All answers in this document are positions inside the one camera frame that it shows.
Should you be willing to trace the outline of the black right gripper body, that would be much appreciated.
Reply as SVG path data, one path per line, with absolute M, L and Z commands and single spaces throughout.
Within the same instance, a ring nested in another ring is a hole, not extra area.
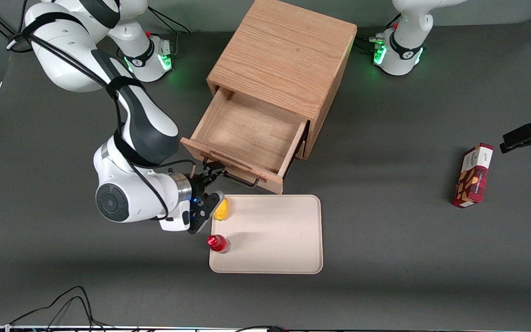
M 204 205 L 205 190 L 201 184 L 201 174 L 190 176 L 191 198 L 190 202 L 196 205 Z

